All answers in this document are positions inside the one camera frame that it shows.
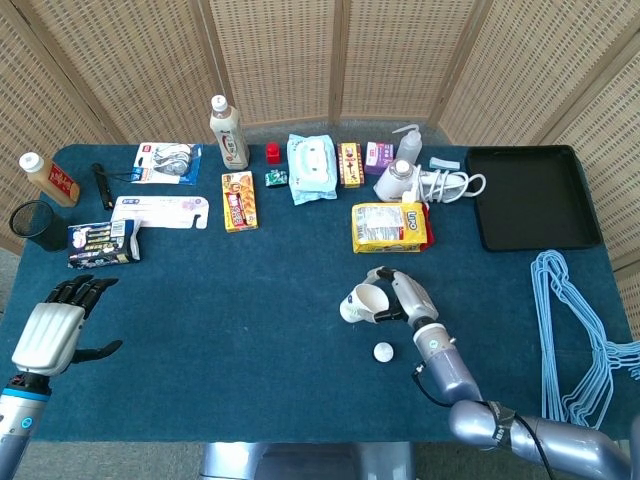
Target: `yellow food package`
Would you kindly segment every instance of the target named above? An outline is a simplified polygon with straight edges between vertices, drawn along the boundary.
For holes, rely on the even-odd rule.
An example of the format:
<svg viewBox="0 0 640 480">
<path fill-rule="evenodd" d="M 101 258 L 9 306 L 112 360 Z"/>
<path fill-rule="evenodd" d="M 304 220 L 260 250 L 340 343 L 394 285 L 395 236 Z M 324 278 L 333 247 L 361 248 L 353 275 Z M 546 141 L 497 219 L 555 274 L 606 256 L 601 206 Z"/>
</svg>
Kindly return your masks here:
<svg viewBox="0 0 640 480">
<path fill-rule="evenodd" d="M 222 204 L 224 228 L 227 232 L 258 228 L 256 195 L 251 172 L 222 175 Z"/>
<path fill-rule="evenodd" d="M 355 253 L 420 252 L 433 243 L 421 203 L 360 203 L 351 209 Z"/>
</svg>

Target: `gray floor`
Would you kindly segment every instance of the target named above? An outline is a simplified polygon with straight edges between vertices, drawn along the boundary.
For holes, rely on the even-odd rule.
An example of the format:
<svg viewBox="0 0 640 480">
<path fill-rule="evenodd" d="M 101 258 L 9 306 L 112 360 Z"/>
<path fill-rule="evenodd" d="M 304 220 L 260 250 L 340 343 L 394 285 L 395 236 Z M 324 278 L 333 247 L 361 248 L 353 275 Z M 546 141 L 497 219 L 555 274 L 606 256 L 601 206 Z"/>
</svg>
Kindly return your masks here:
<svg viewBox="0 0 640 480">
<path fill-rule="evenodd" d="M 247 132 L 250 143 L 277 141 L 285 143 L 289 132 L 300 135 L 330 133 L 335 142 L 367 141 L 398 143 L 400 134 L 391 131 L 405 125 L 403 122 L 344 122 L 338 127 L 323 123 L 278 126 L 251 129 Z M 421 128 L 425 144 L 447 144 L 447 138 L 438 131 Z M 8 298 L 19 258 L 0 249 L 0 319 Z M 11 352 L 0 352 L 10 355 Z M 201 446 L 193 443 L 49 443 L 34 442 L 24 458 L 19 480 L 55 479 L 119 479 L 157 480 L 196 478 Z M 337 459 L 329 463 L 334 465 Z M 338 480 L 327 476 L 317 459 L 298 458 L 289 468 L 273 473 L 276 465 L 265 462 L 260 475 L 264 480 Z M 505 452 L 480 452 L 455 444 L 421 444 L 417 449 L 418 477 L 421 480 L 542 480 L 542 468 L 527 464 Z"/>
</svg>

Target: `table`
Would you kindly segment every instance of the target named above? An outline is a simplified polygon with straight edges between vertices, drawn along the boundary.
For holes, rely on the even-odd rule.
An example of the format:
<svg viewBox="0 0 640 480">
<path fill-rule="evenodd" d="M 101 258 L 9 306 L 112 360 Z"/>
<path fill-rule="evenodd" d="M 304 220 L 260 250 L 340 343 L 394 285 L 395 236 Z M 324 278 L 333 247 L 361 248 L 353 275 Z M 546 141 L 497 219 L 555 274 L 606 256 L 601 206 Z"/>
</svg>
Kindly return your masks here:
<svg viewBox="0 0 640 480">
<path fill-rule="evenodd" d="M 77 207 L 56 211 L 71 223 L 106 221 L 89 165 L 131 168 L 137 146 L 72 145 L 55 157 L 82 186 Z M 423 148 L 462 160 L 465 147 Z M 112 357 L 71 366 L 52 381 L 37 437 L 53 441 L 406 442 L 448 441 L 447 412 L 410 380 L 419 355 L 401 322 L 345 323 L 342 298 L 366 272 L 397 268 L 425 286 L 440 320 L 485 398 L 522 414 L 540 413 L 540 345 L 529 265 L 537 252 L 490 253 L 478 236 L 473 201 L 435 205 L 436 244 L 421 254 L 351 251 L 350 212 L 376 201 L 365 188 L 338 200 L 293 206 L 287 188 L 264 187 L 264 147 L 251 148 L 260 228 L 224 231 L 215 146 L 205 146 L 196 186 L 133 185 L 111 180 L 114 196 L 202 195 L 206 230 L 144 229 L 142 261 L 91 271 L 120 282 L 94 309 L 79 347 L 124 345 Z M 604 246 L 563 252 L 572 281 L 605 323 L 609 338 L 630 333 Z M 27 242 L 0 338 L 2 371 L 33 306 L 77 272 L 66 253 Z M 552 306 L 560 381 L 568 391 L 590 363 L 587 337 L 566 307 Z M 381 365 L 379 341 L 396 349 Z M 602 430 L 626 438 L 638 388 L 615 375 L 616 394 Z"/>
</svg>

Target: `plastic bottle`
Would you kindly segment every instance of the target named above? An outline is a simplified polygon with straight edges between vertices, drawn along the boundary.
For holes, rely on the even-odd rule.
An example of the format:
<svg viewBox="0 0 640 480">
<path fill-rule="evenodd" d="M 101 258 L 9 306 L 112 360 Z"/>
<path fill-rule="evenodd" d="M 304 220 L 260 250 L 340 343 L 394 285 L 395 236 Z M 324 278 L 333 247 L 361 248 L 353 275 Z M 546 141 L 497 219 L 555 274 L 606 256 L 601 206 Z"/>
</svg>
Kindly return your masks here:
<svg viewBox="0 0 640 480">
<path fill-rule="evenodd" d="M 52 160 L 29 152 L 20 157 L 19 163 L 27 179 L 60 206 L 74 207 L 78 203 L 80 186 Z"/>
<path fill-rule="evenodd" d="M 407 162 L 414 164 L 418 159 L 420 150 L 422 150 L 422 135 L 420 134 L 420 127 L 415 123 L 407 125 L 406 127 L 394 130 L 393 133 L 400 133 L 409 130 L 402 140 L 400 140 L 400 147 L 396 153 L 396 158 L 401 158 Z"/>
<path fill-rule="evenodd" d="M 249 166 L 249 147 L 244 139 L 238 110 L 227 103 L 222 95 L 211 99 L 213 112 L 209 126 L 220 145 L 222 161 L 230 170 L 242 170 Z"/>
</svg>

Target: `robotic arm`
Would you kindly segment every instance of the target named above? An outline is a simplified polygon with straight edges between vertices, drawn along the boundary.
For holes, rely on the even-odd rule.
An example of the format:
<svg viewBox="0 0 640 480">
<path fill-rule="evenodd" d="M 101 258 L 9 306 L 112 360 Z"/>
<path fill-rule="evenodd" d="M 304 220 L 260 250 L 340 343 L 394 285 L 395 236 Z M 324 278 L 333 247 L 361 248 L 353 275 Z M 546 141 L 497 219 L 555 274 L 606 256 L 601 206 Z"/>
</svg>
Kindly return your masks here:
<svg viewBox="0 0 640 480">
<path fill-rule="evenodd" d="M 31 312 L 11 360 L 20 373 L 0 396 L 0 478 L 12 479 L 51 397 L 49 379 L 71 363 L 108 357 L 122 341 L 76 350 L 85 320 L 117 279 L 81 275 L 59 284 Z"/>
<path fill-rule="evenodd" d="M 391 283 L 397 300 L 388 310 L 375 314 L 373 323 L 404 320 L 413 329 L 413 342 L 425 368 L 441 396 L 451 404 L 449 427 L 456 439 L 481 448 L 506 448 L 542 464 L 540 446 L 552 468 L 597 480 L 640 480 L 640 417 L 631 432 L 632 469 L 629 457 L 597 430 L 520 417 L 496 402 L 484 402 L 454 346 L 455 339 L 437 323 L 438 311 L 424 288 L 408 275 L 387 267 L 371 270 L 364 283 L 380 279 Z"/>
</svg>

